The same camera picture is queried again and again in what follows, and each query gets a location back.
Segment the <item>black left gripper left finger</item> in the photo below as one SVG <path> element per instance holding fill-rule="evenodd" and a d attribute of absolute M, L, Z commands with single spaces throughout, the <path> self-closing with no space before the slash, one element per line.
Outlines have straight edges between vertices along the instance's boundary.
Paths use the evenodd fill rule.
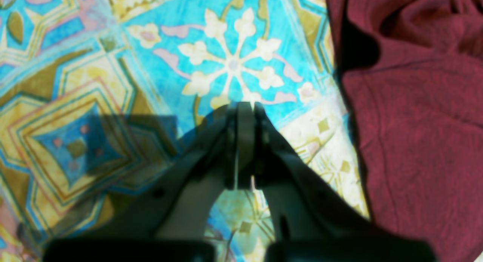
<path fill-rule="evenodd" d="M 45 262 L 214 262 L 203 241 L 210 211 L 224 190 L 238 188 L 238 107 L 215 121 L 157 181 L 112 220 L 48 245 Z"/>

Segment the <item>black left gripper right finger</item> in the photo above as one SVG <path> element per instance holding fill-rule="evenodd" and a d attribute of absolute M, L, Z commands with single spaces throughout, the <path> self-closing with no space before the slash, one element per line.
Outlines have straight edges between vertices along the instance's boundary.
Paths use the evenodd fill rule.
<path fill-rule="evenodd" d="M 428 243 L 395 236 L 352 209 L 297 155 L 262 105 L 238 103 L 238 188 L 261 190 L 275 241 L 266 262 L 436 262 Z"/>

